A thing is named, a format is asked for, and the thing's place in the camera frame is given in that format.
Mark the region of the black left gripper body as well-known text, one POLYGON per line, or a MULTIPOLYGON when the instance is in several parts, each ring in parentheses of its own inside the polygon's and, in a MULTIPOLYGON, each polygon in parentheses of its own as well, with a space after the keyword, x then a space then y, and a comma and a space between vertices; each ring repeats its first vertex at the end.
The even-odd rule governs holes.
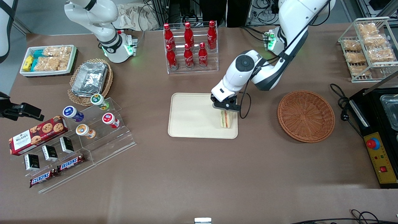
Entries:
POLYGON ((211 95, 211 100, 213 102, 213 108, 219 110, 240 112, 241 106, 238 104, 237 96, 226 98, 223 101, 218 101, 214 95, 211 95))

